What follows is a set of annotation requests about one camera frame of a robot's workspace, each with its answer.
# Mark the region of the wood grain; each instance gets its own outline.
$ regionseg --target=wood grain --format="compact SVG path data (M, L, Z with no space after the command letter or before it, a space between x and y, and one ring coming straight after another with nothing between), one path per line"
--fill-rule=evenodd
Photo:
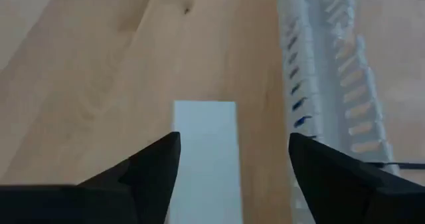
M278 37L276 0L52 0L0 73L1 181L78 183L170 131L172 101L229 100L244 222L289 223Z
M0 0L0 71L5 68L50 0Z

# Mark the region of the black cable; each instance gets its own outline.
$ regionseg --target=black cable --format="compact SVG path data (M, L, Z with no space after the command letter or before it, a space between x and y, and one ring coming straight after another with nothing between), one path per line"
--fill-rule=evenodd
M402 162L367 162L376 168L385 168L388 165L398 165L400 169L411 169L411 170L425 170L425 164L412 164L412 163L402 163Z

